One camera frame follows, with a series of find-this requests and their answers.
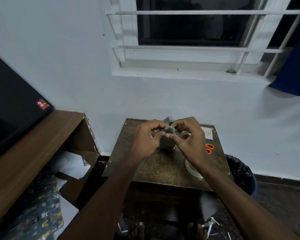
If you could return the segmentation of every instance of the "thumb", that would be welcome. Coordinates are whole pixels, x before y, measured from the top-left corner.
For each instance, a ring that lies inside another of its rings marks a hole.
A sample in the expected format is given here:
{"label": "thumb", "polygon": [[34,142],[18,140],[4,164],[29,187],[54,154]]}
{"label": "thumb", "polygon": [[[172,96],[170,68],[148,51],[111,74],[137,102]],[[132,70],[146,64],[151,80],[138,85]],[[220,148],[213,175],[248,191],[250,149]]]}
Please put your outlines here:
{"label": "thumb", "polygon": [[182,143],[182,139],[175,134],[168,133],[166,134],[166,137],[174,141],[178,147]]}
{"label": "thumb", "polygon": [[155,134],[155,136],[153,137],[153,140],[160,142],[161,137],[163,137],[165,134],[166,134],[165,131],[160,131],[160,132]]}

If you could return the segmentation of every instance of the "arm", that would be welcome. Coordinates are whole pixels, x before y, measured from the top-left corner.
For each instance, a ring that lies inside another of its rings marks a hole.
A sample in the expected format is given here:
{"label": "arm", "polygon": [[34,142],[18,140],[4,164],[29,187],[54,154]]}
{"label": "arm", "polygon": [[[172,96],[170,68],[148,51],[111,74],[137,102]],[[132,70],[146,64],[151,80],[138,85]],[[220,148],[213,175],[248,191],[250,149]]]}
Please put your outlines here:
{"label": "arm", "polygon": [[208,160],[204,132],[194,117],[177,120],[172,126],[191,133],[185,140],[173,134],[166,137],[176,142],[185,158],[220,197],[244,239],[299,239]]}
{"label": "arm", "polygon": [[72,220],[58,240],[113,239],[121,207],[132,178],[142,159],[150,156],[159,146],[165,132],[151,136],[151,131],[169,125],[152,120],[139,125],[132,148],[115,172],[92,196],[86,206]]}

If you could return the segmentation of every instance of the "dark table top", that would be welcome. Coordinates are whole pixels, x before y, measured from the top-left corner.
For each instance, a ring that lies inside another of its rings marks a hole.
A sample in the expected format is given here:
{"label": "dark table top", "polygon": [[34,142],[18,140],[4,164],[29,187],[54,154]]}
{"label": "dark table top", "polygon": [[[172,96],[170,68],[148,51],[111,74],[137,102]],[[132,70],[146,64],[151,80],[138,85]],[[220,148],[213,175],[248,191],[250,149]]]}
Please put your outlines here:
{"label": "dark table top", "polygon": [[[126,119],[102,176],[109,177],[114,172],[117,163],[124,159],[132,146],[137,126],[143,122],[146,120]],[[214,145],[209,157],[221,172],[233,180],[215,127],[213,125],[201,126],[213,128],[213,140],[206,140],[206,143]],[[187,171],[185,158],[178,148],[173,151],[158,148],[151,156],[144,159],[132,181],[212,190],[203,178],[192,176]]]}

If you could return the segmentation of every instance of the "red sticker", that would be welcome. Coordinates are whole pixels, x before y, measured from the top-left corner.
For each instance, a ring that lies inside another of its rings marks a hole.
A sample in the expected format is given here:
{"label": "red sticker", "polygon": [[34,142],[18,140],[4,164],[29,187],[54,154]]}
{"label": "red sticker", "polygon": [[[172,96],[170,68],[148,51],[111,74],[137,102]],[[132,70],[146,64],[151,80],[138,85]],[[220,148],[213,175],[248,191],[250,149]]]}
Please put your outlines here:
{"label": "red sticker", "polygon": [[49,104],[47,104],[43,99],[40,99],[37,101],[37,105],[42,109],[45,110],[49,107]]}

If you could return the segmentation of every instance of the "black monitor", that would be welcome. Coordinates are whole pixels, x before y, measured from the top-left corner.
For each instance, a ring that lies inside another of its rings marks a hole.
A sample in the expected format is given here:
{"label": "black monitor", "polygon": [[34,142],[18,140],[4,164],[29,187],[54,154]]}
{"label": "black monitor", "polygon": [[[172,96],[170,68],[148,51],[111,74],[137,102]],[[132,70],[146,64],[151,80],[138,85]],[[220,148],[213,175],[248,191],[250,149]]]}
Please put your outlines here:
{"label": "black monitor", "polygon": [[0,155],[52,109],[47,99],[0,59]]}

